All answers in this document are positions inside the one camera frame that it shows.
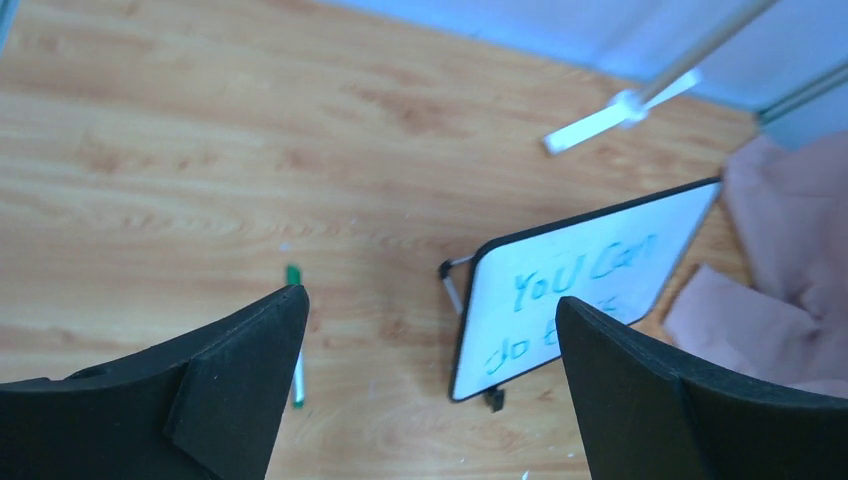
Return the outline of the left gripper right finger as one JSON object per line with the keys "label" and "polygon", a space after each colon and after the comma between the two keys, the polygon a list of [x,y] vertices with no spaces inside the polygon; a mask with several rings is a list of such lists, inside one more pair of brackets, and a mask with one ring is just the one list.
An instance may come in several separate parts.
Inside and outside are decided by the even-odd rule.
{"label": "left gripper right finger", "polygon": [[844,399],[758,380],[562,298],[561,358],[595,479],[843,479]]}

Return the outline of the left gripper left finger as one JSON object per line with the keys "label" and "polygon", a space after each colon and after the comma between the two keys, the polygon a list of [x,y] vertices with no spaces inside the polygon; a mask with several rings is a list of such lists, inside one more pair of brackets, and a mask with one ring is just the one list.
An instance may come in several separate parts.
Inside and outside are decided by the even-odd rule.
{"label": "left gripper left finger", "polygon": [[262,479],[309,313],[299,285],[171,340],[1,387],[5,479]]}

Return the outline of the whiteboard marker white body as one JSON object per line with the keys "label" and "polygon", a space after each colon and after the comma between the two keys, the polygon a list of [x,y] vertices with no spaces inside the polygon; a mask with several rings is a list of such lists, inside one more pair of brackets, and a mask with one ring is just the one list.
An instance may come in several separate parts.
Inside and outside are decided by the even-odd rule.
{"label": "whiteboard marker white body", "polygon": [[303,352],[300,352],[295,365],[293,375],[293,400],[292,404],[295,409],[301,409],[305,403],[305,369]]}

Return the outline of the small whiteboard black frame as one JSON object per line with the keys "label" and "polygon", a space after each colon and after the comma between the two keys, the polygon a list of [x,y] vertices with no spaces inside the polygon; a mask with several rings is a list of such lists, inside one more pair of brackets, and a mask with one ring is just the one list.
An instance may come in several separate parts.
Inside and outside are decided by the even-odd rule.
{"label": "small whiteboard black frame", "polygon": [[448,397],[499,388],[560,357],[555,322],[576,297],[629,326],[650,313],[722,187],[711,177],[492,239],[438,275],[459,316]]}

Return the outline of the green marker cap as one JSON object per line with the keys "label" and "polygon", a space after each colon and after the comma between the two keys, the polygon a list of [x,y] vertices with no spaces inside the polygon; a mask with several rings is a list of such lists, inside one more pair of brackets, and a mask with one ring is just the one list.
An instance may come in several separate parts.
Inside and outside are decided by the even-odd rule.
{"label": "green marker cap", "polygon": [[300,268],[297,265],[288,264],[285,270],[285,280],[287,285],[301,285],[302,277]]}

